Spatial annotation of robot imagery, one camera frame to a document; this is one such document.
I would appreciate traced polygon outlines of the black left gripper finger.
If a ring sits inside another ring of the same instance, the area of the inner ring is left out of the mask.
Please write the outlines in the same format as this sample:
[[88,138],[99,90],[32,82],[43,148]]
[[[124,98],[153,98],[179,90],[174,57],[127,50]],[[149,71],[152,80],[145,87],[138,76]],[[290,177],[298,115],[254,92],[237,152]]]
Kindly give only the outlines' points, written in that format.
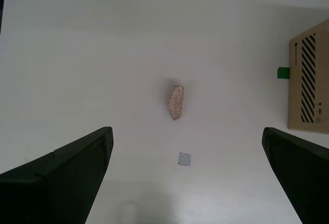
[[273,127],[262,146],[301,222],[328,223],[328,148]]
[[85,223],[113,145],[113,129],[102,127],[2,173],[1,223]]

